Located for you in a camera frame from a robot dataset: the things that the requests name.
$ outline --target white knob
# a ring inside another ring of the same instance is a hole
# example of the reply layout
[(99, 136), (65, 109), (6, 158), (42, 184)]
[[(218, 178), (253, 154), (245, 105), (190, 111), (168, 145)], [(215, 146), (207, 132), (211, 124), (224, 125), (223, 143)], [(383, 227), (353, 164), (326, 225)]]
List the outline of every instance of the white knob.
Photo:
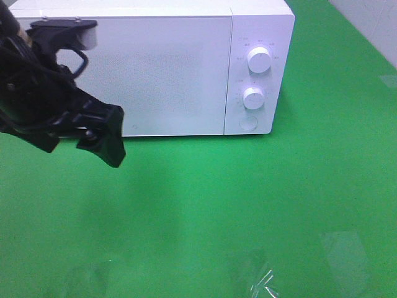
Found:
[(244, 106), (249, 110), (256, 110), (265, 103), (265, 94), (259, 88), (248, 88), (243, 94)]
[(253, 73), (264, 73), (270, 68), (272, 57), (268, 49), (257, 47), (248, 53), (248, 67)]

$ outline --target microwave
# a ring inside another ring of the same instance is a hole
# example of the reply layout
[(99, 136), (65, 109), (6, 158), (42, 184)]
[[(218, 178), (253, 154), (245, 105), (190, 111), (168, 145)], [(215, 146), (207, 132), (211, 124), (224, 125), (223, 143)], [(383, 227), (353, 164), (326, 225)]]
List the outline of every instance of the microwave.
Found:
[[(123, 136), (263, 134), (272, 129), (295, 16), (283, 0), (18, 0), (40, 19), (94, 19), (76, 80), (122, 106)], [(79, 58), (60, 50), (58, 64)]]

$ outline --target microwave button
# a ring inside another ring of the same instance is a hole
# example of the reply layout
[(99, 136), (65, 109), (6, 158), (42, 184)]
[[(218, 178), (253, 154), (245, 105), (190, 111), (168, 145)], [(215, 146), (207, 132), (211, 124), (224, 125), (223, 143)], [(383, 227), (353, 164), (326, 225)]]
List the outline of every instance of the microwave button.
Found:
[(240, 127), (244, 130), (254, 130), (258, 126), (258, 119), (254, 116), (248, 116), (240, 120)]

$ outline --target metal screw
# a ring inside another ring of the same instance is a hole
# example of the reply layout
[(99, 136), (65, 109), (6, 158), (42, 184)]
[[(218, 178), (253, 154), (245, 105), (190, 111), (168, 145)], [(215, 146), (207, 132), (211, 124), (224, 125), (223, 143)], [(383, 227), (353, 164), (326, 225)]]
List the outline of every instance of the metal screw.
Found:
[(7, 84), (7, 89), (8, 91), (15, 91), (15, 85), (12, 83), (8, 83)]
[(90, 141), (96, 140), (96, 138), (97, 138), (97, 135), (92, 130), (87, 130), (86, 136), (87, 136), (88, 140), (90, 140)]

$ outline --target black cable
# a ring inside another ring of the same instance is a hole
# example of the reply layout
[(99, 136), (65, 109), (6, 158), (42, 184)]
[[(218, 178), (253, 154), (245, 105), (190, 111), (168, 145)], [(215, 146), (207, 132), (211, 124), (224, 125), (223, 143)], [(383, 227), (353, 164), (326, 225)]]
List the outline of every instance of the black cable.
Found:
[(19, 23), (6, 4), (0, 0), (0, 37), (18, 34)]
[(29, 60), (34, 63), (39, 63), (36, 55), (32, 51), (32, 49), (27, 45), (25, 40), (23, 40), (18, 35), (13, 35), (7, 38), (13, 46), (18, 50), (18, 52), (23, 56), (26, 60)]
[(88, 57), (82, 51), (78, 50), (75, 47), (66, 46), (65, 48), (72, 50), (73, 52), (75, 52), (77, 55), (79, 55), (83, 59), (83, 63), (80, 65), (80, 67), (73, 74), (58, 73), (56, 71), (49, 70), (49, 69), (41, 66), (38, 63), (31, 62), (31, 61), (25, 59), (24, 57), (15, 54), (13, 51), (11, 51), (11, 50), (9, 50), (9, 49), (7, 49), (5, 47), (1, 47), (0, 46), (0, 52), (3, 52), (3, 54), (7, 55), (9, 58), (13, 58), (13, 59), (18, 60), (19, 62), (23, 62), (24, 64), (26, 64), (27, 66), (30, 66), (31, 68), (33, 68), (35, 70), (42, 71), (46, 75), (51, 76), (53, 78), (67, 79), (67, 80), (71, 80), (72, 79), (72, 80), (74, 80), (79, 75), (81, 75), (81, 73), (87, 67), (87, 65), (88, 65)]

